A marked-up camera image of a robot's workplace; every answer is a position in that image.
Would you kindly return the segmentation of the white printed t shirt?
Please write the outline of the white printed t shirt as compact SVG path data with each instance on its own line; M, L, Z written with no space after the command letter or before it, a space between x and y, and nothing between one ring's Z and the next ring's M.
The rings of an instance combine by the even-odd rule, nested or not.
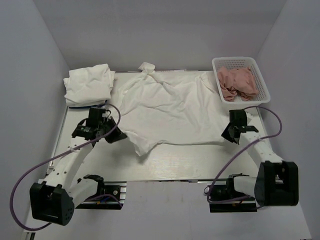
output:
M120 130L145 155L156 145L222 144L229 122L206 72L157 72L144 63L141 73L118 88Z

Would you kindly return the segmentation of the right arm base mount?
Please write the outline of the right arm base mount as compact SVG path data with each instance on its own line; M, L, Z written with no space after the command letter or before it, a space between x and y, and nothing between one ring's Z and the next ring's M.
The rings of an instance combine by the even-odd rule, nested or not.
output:
M253 213L259 207L252 196L235 191L234 178L248 177L245 174L232 174L228 178L218 179L209 194L209 210L211 213Z

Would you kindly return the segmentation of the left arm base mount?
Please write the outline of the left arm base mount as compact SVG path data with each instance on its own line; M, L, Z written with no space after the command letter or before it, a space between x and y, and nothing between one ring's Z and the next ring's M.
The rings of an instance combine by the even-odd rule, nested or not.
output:
M81 210L121 210L126 199L126 182L105 182L103 189L78 205Z

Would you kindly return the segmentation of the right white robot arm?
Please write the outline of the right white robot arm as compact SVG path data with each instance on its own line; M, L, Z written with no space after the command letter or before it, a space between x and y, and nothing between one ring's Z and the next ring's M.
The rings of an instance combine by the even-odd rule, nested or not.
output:
M299 202L299 170L268 146L256 127L248 125L244 109L229 111L229 124L221 136L244 148L258 167L256 177L232 174L226 181L226 195L236 200L243 194L259 206L295 206Z

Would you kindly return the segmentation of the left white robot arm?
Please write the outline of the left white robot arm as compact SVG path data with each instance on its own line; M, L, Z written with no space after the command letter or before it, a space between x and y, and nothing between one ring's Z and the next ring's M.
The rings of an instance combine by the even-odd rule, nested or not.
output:
M127 137L119 129L119 123L105 107L89 109L88 117L81 120L72 132L67 153L59 157L58 163L41 183L31 186L29 196L34 219L65 226L75 208L87 200L114 197L106 192L105 181L97 174L87 174L76 183L74 178L99 140L105 139L112 144Z

